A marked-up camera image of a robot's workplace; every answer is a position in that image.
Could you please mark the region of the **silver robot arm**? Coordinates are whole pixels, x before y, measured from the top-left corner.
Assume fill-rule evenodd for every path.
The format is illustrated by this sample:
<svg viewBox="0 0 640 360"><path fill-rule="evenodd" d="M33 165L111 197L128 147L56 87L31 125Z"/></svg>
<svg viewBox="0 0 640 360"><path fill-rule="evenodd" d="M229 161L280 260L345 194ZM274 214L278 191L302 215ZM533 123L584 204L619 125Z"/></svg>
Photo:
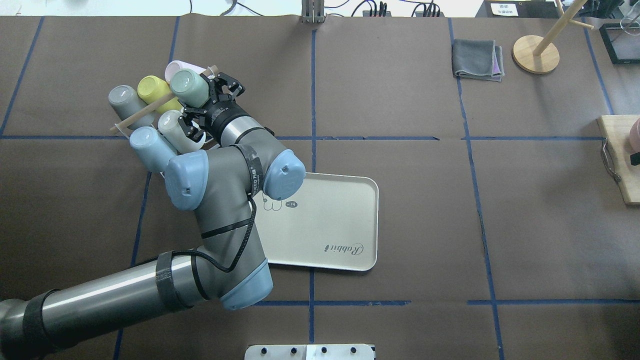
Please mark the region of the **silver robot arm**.
<svg viewBox="0 0 640 360"><path fill-rule="evenodd" d="M171 141L141 127L129 143L163 174L174 207L192 211L201 246L171 250L118 273L30 299L1 303L1 358L29 360L140 322L218 298L227 310L263 300L274 287L255 224L255 196L290 198L306 167L268 128L238 105L245 87L207 69L183 68L169 80L183 111L183 134L209 150L176 154Z"/></svg>

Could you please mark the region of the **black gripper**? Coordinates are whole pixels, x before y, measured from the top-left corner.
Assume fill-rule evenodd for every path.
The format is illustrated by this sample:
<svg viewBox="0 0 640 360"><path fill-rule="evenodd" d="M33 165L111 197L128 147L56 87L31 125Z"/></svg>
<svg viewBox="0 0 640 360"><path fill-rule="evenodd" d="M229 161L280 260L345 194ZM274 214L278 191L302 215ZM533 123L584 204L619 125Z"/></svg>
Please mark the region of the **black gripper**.
<svg viewBox="0 0 640 360"><path fill-rule="evenodd" d="M221 141L224 129L238 117L247 116L247 112L235 100L220 101L222 87L218 86L218 75L201 73L208 86L208 100L202 107L186 105L179 116L179 125L185 136L193 142Z"/></svg>

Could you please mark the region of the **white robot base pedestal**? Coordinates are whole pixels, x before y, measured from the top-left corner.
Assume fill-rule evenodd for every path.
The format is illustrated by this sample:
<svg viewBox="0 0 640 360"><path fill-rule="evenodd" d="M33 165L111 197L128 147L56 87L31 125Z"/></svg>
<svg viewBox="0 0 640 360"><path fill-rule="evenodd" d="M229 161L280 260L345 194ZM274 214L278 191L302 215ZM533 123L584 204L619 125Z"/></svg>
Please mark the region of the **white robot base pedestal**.
<svg viewBox="0 0 640 360"><path fill-rule="evenodd" d="M375 346L365 343L255 344L245 360L375 360Z"/></svg>

